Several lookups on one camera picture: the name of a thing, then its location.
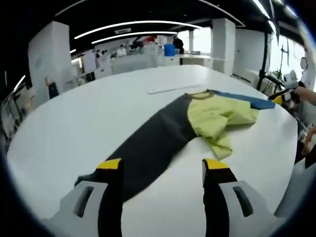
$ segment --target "white counter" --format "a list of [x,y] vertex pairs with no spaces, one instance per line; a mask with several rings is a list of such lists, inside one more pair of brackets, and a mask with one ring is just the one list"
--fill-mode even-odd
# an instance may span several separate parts
[[[153,87],[200,87],[147,94]],[[197,65],[119,74],[70,90],[30,114],[8,151],[22,199],[38,217],[50,217],[78,175],[95,170],[150,116],[183,93],[206,88],[265,98],[257,90]],[[279,105],[261,110],[250,128],[229,132],[233,154],[222,160],[278,207],[294,166],[297,125]],[[213,158],[201,138],[192,140],[154,183],[123,206],[125,237],[204,236],[202,159]]]

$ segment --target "black ceiling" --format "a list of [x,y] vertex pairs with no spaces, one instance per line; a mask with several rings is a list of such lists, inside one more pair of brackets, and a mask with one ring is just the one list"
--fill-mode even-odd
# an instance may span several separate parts
[[[246,29],[265,31],[265,17],[257,9],[252,0],[207,0],[218,5],[246,25]],[[269,0],[260,0],[265,9],[269,9]],[[306,18],[306,10],[310,6],[303,3],[308,0],[288,1],[293,4],[297,12]],[[27,48],[32,37],[52,20],[69,25],[70,47],[77,51],[91,47],[91,42],[108,36],[113,36],[115,29],[107,29],[90,34],[80,39],[75,36],[84,32],[128,21],[136,20],[167,20],[190,22],[202,18],[216,19],[227,17],[240,25],[235,19],[220,10],[199,0],[136,0],[136,1],[108,1],[108,0],[63,0],[63,1],[14,1],[7,2],[2,14],[4,36],[4,63],[3,70],[7,71],[8,90],[11,91],[18,80],[28,72]],[[290,26],[296,27],[295,20],[283,13],[282,7],[275,5],[276,18]],[[197,23],[200,26],[211,26],[211,20]],[[174,25],[168,24],[137,24],[129,26],[133,32],[138,31],[168,31]],[[281,28],[281,34],[287,35],[296,41],[301,41],[299,35]]]

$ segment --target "tabletop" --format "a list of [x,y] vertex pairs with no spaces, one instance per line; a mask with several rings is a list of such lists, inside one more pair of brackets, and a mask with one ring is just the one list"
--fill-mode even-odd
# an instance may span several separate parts
[[[178,89],[146,92],[155,87]],[[266,98],[222,73],[183,65],[106,77],[43,104],[22,123],[7,154],[22,199],[36,216],[51,217],[59,208],[59,200],[73,189],[78,175],[93,172],[159,109],[184,93],[206,88]],[[274,212],[294,166],[295,119],[276,105],[261,110],[253,126],[232,130],[229,137],[233,154],[222,162],[238,180],[256,189]],[[204,236],[203,158],[214,155],[202,139],[196,138],[157,180],[126,202],[123,235]]]

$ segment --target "white table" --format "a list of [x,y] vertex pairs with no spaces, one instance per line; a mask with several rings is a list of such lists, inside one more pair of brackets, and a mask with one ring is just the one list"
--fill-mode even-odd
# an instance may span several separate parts
[[[149,95],[153,87],[203,84]],[[78,175],[91,173],[157,110],[183,93],[206,88],[258,98],[265,95],[198,65],[160,67],[85,84],[40,106],[23,122],[8,151],[22,198],[38,217],[50,217]],[[296,121],[276,105],[249,129],[230,132],[233,154],[222,160],[267,200],[274,212],[294,166]],[[154,183],[123,206],[125,237],[204,236],[202,162],[213,158],[192,140]]]

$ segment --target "white column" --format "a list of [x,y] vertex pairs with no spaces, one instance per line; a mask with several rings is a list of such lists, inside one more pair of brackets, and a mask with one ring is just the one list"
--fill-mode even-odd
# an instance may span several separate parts
[[189,31],[189,50],[190,51],[193,51],[193,40],[194,40],[193,31]]
[[214,68],[232,75],[235,59],[235,24],[228,19],[213,20],[212,52]]
[[69,51],[69,26],[58,22],[48,24],[30,41],[28,57],[35,108],[49,100],[45,77],[56,83],[59,93],[64,83],[73,79]]

